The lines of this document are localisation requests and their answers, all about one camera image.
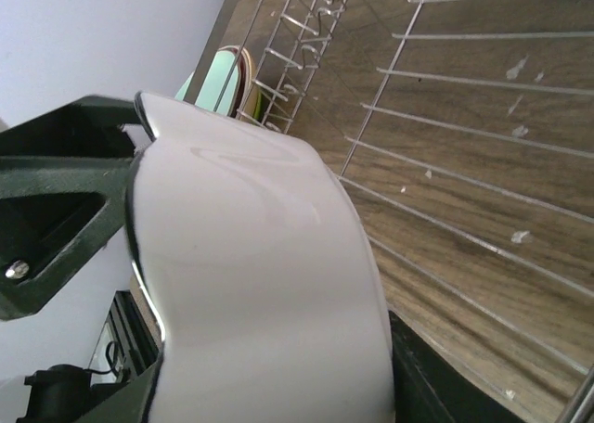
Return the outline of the white scalloped bowl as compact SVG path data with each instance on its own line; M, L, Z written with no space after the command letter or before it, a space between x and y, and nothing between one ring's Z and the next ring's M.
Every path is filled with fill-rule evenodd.
M151 422L391 422L392 337L355 207L303 140L147 92L126 194L161 332Z

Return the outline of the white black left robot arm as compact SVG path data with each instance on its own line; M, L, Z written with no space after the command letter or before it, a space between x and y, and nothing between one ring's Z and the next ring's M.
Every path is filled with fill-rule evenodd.
M105 349L108 370L81 368L75 365L54 365L47 370L37 370L24 379L31 387L26 414L17 422L75 422L99 404L124 388L130 370L124 365L118 369L119 360L124 361L121 345L110 341ZM123 375L124 381L94 383L92 377L113 374Z

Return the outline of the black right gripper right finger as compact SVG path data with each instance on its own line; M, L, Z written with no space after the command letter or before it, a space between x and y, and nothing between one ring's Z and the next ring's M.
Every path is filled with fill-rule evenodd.
M411 326L389 312L393 340L394 422L521 422L465 379ZM147 422L162 358L78 418L80 422Z

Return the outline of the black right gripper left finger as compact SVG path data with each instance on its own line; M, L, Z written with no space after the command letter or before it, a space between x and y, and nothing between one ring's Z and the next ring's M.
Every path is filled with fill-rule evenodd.
M1 133L1 318L40 312L123 226L133 102L84 96Z

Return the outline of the metal wire dish rack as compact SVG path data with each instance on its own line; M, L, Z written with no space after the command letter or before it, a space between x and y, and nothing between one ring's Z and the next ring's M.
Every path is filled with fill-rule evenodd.
M230 0L270 130L360 215L390 312L523 420L593 418L593 0Z

